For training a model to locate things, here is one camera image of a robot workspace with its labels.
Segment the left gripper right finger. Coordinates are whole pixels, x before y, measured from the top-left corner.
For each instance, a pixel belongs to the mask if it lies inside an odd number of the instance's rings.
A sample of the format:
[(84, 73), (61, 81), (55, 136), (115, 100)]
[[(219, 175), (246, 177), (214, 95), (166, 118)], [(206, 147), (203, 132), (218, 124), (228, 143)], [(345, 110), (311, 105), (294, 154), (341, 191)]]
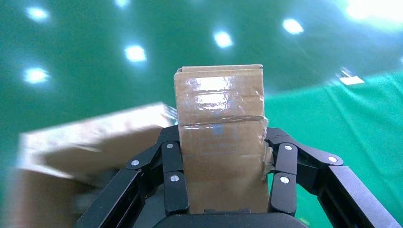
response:
[(295, 216), (297, 185), (315, 195), (335, 228), (399, 228), (400, 224), (337, 155), (267, 128), (274, 153), (268, 211)]

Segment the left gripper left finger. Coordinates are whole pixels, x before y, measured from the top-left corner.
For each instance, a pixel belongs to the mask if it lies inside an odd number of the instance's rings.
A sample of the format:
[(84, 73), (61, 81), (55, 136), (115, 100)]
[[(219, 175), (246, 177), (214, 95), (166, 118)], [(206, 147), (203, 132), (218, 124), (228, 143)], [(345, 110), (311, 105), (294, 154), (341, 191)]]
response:
[(167, 216), (189, 212), (176, 125), (163, 128), (155, 145), (129, 159), (75, 224), (76, 228), (131, 228), (145, 200), (164, 185)]

